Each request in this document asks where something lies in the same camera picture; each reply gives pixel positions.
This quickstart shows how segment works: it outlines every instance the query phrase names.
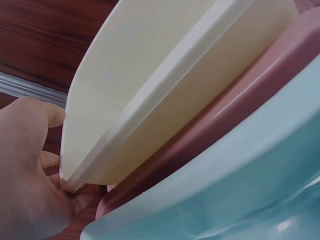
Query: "stacked plastic containers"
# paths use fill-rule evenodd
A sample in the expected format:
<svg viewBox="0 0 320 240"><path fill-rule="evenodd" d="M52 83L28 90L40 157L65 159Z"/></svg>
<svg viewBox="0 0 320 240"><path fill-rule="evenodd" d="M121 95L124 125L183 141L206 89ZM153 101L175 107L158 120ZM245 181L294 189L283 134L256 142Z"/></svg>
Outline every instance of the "stacked plastic containers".
<svg viewBox="0 0 320 240"><path fill-rule="evenodd" d="M66 107L62 186L117 185L81 240L318 239L319 53L291 0L120 1Z"/></svg>

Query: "wooden surface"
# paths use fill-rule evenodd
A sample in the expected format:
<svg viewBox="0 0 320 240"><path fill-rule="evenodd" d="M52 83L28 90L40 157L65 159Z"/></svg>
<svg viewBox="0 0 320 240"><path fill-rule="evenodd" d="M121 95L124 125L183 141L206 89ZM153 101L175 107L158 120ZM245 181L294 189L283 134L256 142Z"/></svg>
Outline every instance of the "wooden surface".
<svg viewBox="0 0 320 240"><path fill-rule="evenodd" d="M320 0L295 0L302 13ZM117 0L0 0L0 72L67 92L91 41ZM0 108L15 98L0 93ZM44 149L59 154L61 128ZM78 240L95 219L89 208L50 240Z"/></svg>

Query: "metal strip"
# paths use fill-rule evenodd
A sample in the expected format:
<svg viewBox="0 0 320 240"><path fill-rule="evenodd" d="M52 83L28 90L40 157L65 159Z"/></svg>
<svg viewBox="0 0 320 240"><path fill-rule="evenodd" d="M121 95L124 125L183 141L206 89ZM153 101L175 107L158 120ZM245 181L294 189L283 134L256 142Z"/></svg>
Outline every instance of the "metal strip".
<svg viewBox="0 0 320 240"><path fill-rule="evenodd" d="M14 97L34 97L66 108L67 93L0 72L0 92Z"/></svg>

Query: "hand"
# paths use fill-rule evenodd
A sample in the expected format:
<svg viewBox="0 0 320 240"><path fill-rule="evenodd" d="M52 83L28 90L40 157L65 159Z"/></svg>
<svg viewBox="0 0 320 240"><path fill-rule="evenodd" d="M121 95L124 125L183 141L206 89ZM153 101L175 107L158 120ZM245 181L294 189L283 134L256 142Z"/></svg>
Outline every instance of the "hand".
<svg viewBox="0 0 320 240"><path fill-rule="evenodd" d="M48 128L64 118L62 108L30 97L0 110L0 239L51 237L97 197L94 190L70 199L59 175L43 171L59 165L59 156L42 148Z"/></svg>

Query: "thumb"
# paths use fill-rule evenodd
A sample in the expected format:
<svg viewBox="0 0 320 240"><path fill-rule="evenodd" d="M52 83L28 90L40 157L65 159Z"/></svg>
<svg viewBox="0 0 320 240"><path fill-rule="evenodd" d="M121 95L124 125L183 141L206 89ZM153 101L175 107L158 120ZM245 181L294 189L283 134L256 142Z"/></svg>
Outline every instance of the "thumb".
<svg viewBox="0 0 320 240"><path fill-rule="evenodd" d="M72 218L81 215L93 202L95 195L82 193L70 200Z"/></svg>

